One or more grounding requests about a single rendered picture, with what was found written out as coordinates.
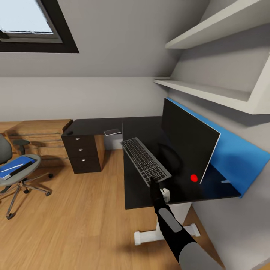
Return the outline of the swivel chair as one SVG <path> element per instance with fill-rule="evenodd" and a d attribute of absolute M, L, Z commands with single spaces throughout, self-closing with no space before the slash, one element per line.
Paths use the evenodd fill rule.
<path fill-rule="evenodd" d="M 30 189 L 35 189 L 37 191 L 40 192 L 44 192 L 46 196 L 50 195 L 49 191 L 45 191 L 42 189 L 38 189 L 32 186 L 28 186 L 27 184 L 39 179 L 40 177 L 43 177 L 45 175 L 48 174 L 49 178 L 52 178 L 53 174 L 42 174 L 38 177 L 34 177 L 32 179 L 27 180 L 27 176 L 29 176 L 30 174 L 32 174 L 37 167 L 40 165 L 41 163 L 41 157 L 35 154 L 25 154 L 25 149 L 24 149 L 24 145 L 28 145 L 30 142 L 26 141 L 26 140 L 17 140 L 14 141 L 13 144 L 16 145 L 20 145 L 20 151 L 21 151 L 21 156 L 25 156 L 27 158 L 33 159 L 34 163 L 28 165 L 27 167 L 25 167 L 24 169 L 20 170 L 19 172 L 17 172 L 16 174 L 12 175 L 11 177 L 9 177 L 6 180 L 3 180 L 0 178 L 0 186 L 5 186 L 6 188 L 0 192 L 0 197 L 10 193 L 11 191 L 17 189 L 17 191 L 15 192 L 15 195 L 12 199 L 12 202 L 9 206 L 9 209 L 6 213 L 6 218 L 9 220 L 10 218 L 13 217 L 13 214 L 10 213 L 12 206 L 18 196 L 18 193 L 20 192 L 20 190 L 22 190 L 25 194 L 27 194 L 29 191 L 27 188 Z M 13 162 L 14 160 L 20 158 L 20 156 L 11 159 L 12 158 L 12 147 L 11 144 L 5 139 L 5 137 L 0 133 L 0 168 L 7 165 L 10 162 Z M 14 186 L 13 186 L 14 185 Z M 13 187 L 12 187 L 13 186 Z"/>

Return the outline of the folder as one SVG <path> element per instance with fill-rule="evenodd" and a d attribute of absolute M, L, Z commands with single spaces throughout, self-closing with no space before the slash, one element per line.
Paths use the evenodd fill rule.
<path fill-rule="evenodd" d="M 32 163 L 34 163 L 33 159 L 20 156 L 20 158 L 0 168 L 0 179 L 6 180 Z"/>

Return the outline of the notebook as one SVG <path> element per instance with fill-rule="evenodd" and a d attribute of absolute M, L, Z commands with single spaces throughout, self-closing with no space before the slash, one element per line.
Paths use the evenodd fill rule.
<path fill-rule="evenodd" d="M 113 129 L 113 130 L 105 131 L 104 133 L 106 136 L 108 136 L 108 135 L 113 135 L 113 134 L 120 134 L 120 131 L 119 129 Z"/>

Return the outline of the monitor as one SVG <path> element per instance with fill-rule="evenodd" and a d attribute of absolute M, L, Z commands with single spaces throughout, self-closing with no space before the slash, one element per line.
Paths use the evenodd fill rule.
<path fill-rule="evenodd" d="M 221 133 L 167 98 L 164 98 L 161 128 L 174 150 L 158 145 L 172 150 L 191 173 L 190 179 L 201 184 Z"/>

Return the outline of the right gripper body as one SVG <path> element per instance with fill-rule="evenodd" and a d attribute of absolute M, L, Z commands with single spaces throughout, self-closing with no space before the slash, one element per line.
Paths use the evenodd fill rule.
<path fill-rule="evenodd" d="M 151 200 L 152 203 L 154 203 L 154 201 L 156 199 L 163 199 L 162 193 L 160 191 L 160 185 L 159 183 L 155 182 L 154 184 L 150 184 L 150 196 L 151 196 Z"/>

